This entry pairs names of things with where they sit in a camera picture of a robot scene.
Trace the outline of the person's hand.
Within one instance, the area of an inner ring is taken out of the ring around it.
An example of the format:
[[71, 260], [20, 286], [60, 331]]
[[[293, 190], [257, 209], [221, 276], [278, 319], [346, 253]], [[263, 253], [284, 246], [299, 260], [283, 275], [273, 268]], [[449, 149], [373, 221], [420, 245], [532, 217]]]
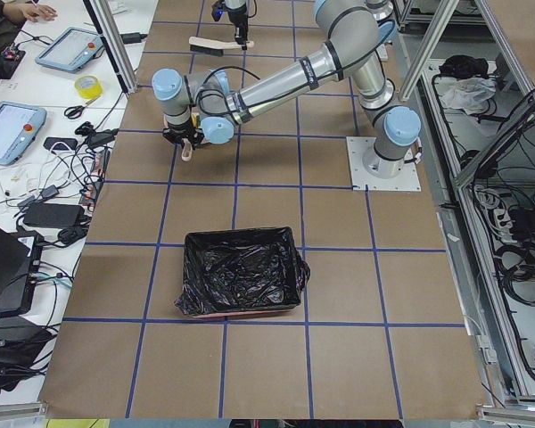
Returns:
[[55, 9], [49, 5], [43, 4], [20, 4], [22, 16], [27, 21], [37, 22], [42, 21], [54, 21], [58, 13]]

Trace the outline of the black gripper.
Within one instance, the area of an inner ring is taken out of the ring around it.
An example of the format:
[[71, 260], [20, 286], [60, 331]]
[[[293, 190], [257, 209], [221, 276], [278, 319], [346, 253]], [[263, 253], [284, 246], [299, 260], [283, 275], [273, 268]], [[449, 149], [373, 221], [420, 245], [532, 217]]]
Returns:
[[248, 42], [248, 17], [247, 16], [234, 16], [232, 23], [235, 26], [235, 42], [247, 43]]
[[162, 136], [172, 144], [179, 145], [183, 145], [187, 142], [191, 146], [198, 146], [203, 140], [203, 133], [193, 125], [166, 127], [162, 129]]

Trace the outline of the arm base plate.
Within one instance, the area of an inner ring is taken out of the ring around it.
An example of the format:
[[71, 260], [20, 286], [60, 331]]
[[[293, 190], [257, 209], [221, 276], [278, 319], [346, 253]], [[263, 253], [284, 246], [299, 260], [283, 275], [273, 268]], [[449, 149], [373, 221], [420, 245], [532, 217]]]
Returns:
[[415, 156], [408, 148], [402, 160], [384, 160], [375, 153], [374, 137], [348, 136], [347, 153], [354, 191], [420, 192]]

